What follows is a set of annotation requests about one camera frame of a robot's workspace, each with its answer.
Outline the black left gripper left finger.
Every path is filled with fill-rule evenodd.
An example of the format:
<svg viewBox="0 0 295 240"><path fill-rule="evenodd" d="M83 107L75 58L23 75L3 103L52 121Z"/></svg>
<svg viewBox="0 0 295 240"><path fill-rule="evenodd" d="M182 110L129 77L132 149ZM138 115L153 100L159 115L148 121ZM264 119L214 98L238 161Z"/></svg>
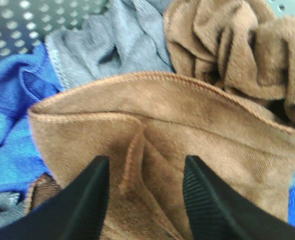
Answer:
<svg viewBox="0 0 295 240"><path fill-rule="evenodd" d="M109 159L96 156L66 188L0 229L0 240L98 240L107 212Z"/></svg>

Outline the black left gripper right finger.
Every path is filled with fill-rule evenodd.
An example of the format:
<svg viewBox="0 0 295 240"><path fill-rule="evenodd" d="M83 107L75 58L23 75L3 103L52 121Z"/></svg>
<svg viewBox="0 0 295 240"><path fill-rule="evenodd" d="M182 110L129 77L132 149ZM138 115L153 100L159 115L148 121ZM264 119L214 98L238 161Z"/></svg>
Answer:
<svg viewBox="0 0 295 240"><path fill-rule="evenodd" d="M196 155L185 158L182 192L195 240L295 240L295 227L244 198Z"/></svg>

